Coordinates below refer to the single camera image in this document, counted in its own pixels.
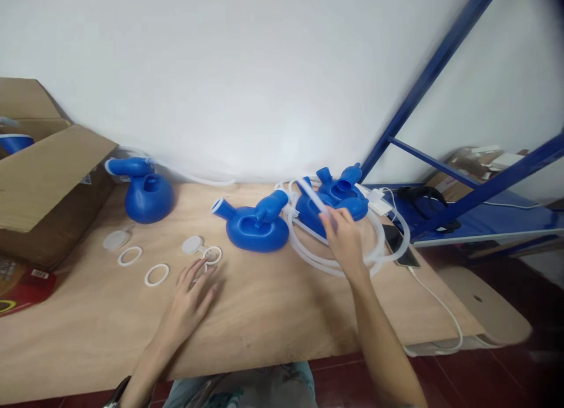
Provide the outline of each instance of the sticker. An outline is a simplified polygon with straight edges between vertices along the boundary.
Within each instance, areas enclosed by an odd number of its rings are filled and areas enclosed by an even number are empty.
[[[16,271],[16,263],[13,261],[0,262],[0,280],[9,282]]]
[[[49,273],[45,273],[41,270],[35,270],[35,269],[31,272],[31,275],[35,277],[39,277],[41,279],[46,279],[47,277],[49,277]]]
[[[447,190],[448,188],[450,188],[452,185],[454,185],[455,183],[458,183],[458,180],[453,179],[452,177],[447,177],[446,179],[444,179],[441,183],[439,183],[438,185],[435,186],[435,189],[438,190],[439,192],[443,193],[445,190]]]
[[[90,177],[90,173],[88,173],[86,176],[84,176],[80,182],[83,185],[91,185],[92,184],[92,178]]]
[[[97,168],[98,168],[98,165],[95,165],[94,168],[92,170],[90,170],[90,173],[95,172]],[[83,185],[91,185],[92,184],[92,177],[90,177],[90,173],[88,173],[86,176],[84,176],[82,178],[82,180],[80,181],[81,184],[83,184]]]

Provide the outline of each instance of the white lid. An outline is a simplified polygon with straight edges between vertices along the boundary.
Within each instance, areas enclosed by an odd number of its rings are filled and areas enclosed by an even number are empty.
[[[182,244],[182,251],[187,254],[196,253],[202,246],[203,240],[200,236],[191,236]]]
[[[5,138],[29,138],[29,139],[31,139],[31,136],[22,135],[21,133],[5,133],[3,135],[0,135],[0,139],[5,139]]]
[[[121,248],[123,245],[129,242],[130,238],[131,235],[124,230],[116,230],[115,232],[112,232],[106,236],[106,239],[104,239],[103,247],[107,250]]]

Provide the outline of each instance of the blue metal shelf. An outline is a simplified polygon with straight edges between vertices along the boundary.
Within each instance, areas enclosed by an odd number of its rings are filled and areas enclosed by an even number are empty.
[[[410,185],[423,185],[423,183],[410,183]],[[370,185],[370,188],[373,186],[376,188],[385,186],[390,189],[398,189],[397,184]],[[394,196],[398,211],[402,214],[407,224],[409,224],[411,231],[425,222],[425,219],[421,217],[409,201],[398,199],[396,195]],[[392,198],[389,192],[385,193],[384,198],[392,205]],[[490,199],[489,202],[518,206],[535,205],[535,202],[529,201],[509,190],[503,191]],[[428,216],[432,216],[435,213],[430,206],[436,210],[445,209],[440,202],[432,199],[419,200],[418,206]],[[425,236],[415,241],[415,246],[479,242],[481,240],[512,236],[526,239],[550,233],[564,233],[564,213],[557,213],[545,207],[524,210],[480,204],[476,208],[462,214],[458,220],[462,224],[460,229],[447,234],[435,231],[428,232]],[[395,224],[401,229],[399,222],[395,222]]]
[[[564,232],[562,215],[547,208],[523,210],[483,204],[485,201],[500,201],[500,203],[520,206],[534,205],[533,202],[521,198],[508,191],[507,188],[563,157],[564,131],[483,184],[475,182],[453,167],[395,137],[491,1],[470,0],[468,2],[361,167],[362,181],[386,148],[393,144],[473,189],[471,193],[450,205],[448,209],[437,201],[429,200],[429,204],[436,204],[440,210],[436,212],[428,206],[428,220],[421,218],[410,203],[397,201],[399,212],[412,230],[412,242],[421,242],[420,246],[424,242],[452,243],[462,242],[464,239],[474,241],[491,239],[499,235],[527,234],[532,236],[554,231]],[[462,227],[454,233],[443,234],[435,231],[441,225],[454,219],[462,223]]]

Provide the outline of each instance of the human arm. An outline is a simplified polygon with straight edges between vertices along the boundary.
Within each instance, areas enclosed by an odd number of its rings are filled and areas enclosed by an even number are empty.
[[[348,210],[328,210],[337,230],[329,218],[323,214],[320,218],[329,247],[351,286],[358,338],[378,396],[387,406],[425,408],[421,385],[372,287],[362,259],[360,231]]]
[[[153,387],[180,347],[196,330],[212,303],[217,291],[213,285],[198,304],[199,296],[209,277],[212,266],[194,284],[196,273],[207,259],[195,261],[180,272],[172,299],[164,311],[159,328],[147,345],[125,391],[120,399],[121,408],[141,408],[149,401]]]

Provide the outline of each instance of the blue plastic container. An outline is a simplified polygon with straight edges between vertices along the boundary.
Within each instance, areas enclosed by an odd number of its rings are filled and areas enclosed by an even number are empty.
[[[355,186],[361,175],[360,163],[345,168],[339,179],[333,179],[329,168],[324,167],[317,171],[317,177],[321,181],[317,194],[325,205],[335,209],[347,208],[352,218],[359,221],[368,213],[368,199]],[[311,184],[309,178],[304,180]],[[301,196],[296,203],[296,209],[300,212],[298,218],[315,233],[325,238],[325,229],[319,219],[319,209],[301,186],[298,187],[301,190]]]
[[[355,186],[362,176],[360,163],[345,168],[339,179],[333,179],[328,167],[323,167],[316,174],[321,181],[318,192],[329,196],[333,204],[346,198],[364,198],[362,192]]]
[[[161,221],[174,207],[174,190],[170,182],[155,173],[151,158],[109,159],[108,173],[129,176],[131,184],[125,196],[125,211],[131,220],[141,224]]]
[[[211,207],[211,212],[227,221],[227,236],[235,246],[255,252],[272,252],[282,248],[290,234],[286,222],[280,217],[288,203],[283,190],[275,190],[259,201],[255,208],[234,208],[224,198]]]
[[[19,135],[17,133],[0,135],[0,146],[10,155],[31,145],[33,145],[33,138],[29,135]]]

